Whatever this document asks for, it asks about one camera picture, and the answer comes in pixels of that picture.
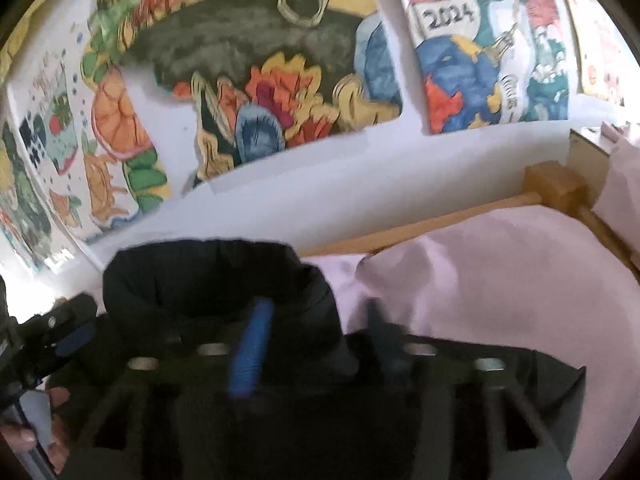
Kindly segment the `person left hand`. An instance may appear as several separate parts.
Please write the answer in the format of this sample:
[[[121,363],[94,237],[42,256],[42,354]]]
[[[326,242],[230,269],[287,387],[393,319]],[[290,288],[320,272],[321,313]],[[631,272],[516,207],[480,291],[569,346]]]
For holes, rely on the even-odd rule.
[[[56,479],[68,448],[64,422],[55,415],[70,398],[66,388],[29,390],[1,411],[1,437],[29,479]]]

